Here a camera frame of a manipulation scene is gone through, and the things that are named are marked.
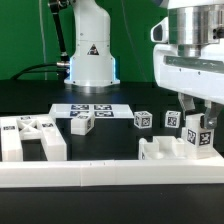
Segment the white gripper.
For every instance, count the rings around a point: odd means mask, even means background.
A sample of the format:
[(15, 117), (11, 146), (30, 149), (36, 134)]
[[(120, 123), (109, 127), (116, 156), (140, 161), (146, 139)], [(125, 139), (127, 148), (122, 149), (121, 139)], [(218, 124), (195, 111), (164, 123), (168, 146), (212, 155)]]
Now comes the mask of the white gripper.
[(151, 40), (156, 42), (153, 50), (156, 83), (179, 93), (183, 117), (195, 112), (193, 97), (206, 100), (204, 127), (215, 129), (224, 105), (224, 40), (204, 46), (199, 58), (184, 58), (177, 55), (175, 44), (168, 43), (168, 31), (167, 17), (151, 29)]

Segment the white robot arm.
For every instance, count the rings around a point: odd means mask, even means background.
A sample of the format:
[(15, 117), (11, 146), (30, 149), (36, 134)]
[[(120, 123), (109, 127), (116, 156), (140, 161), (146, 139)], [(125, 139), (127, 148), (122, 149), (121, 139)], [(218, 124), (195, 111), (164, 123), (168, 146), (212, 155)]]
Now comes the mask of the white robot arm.
[[(224, 0), (152, 0), (168, 16), (151, 29), (154, 77), (175, 91), (184, 112), (205, 101), (202, 126), (213, 129), (224, 107)], [(115, 78), (110, 16), (95, 0), (68, 0), (75, 15), (76, 50), (67, 84), (109, 87)]]

